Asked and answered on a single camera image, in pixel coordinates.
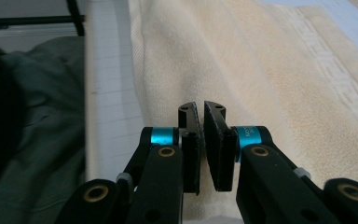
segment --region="dark green fabric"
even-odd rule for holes
[[[0,223],[54,223],[84,183],[84,38],[54,39],[0,61],[25,104],[21,140],[0,176]]]

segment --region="blue ring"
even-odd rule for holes
[[[235,126],[240,139],[240,156],[237,162],[241,162],[242,150],[251,144],[260,144],[262,142],[260,132],[255,126]]]
[[[173,128],[153,128],[151,143],[158,145],[173,145]]]

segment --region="beige towel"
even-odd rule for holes
[[[281,8],[251,0],[130,0],[130,14],[146,125],[175,126],[177,107],[191,101],[202,118],[203,101],[214,101],[227,108],[230,126],[267,126],[318,186],[333,177],[358,181],[358,118]],[[200,196],[185,195],[185,219],[239,217],[235,194],[214,192],[203,160]]]

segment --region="gray cloth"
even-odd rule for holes
[[[0,64],[25,103],[21,140],[0,176],[0,223],[54,223],[84,183],[84,38],[57,38]]]

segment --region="towel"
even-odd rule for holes
[[[322,8],[252,0],[129,3],[146,125],[175,126],[177,107],[192,101],[202,118],[203,101],[217,102],[230,126],[268,127],[277,147],[320,188],[335,177],[358,181],[358,49]],[[324,23],[328,29],[317,27]],[[203,157],[200,195],[185,194],[184,220],[241,217],[238,173],[236,164],[234,189],[217,193]]]

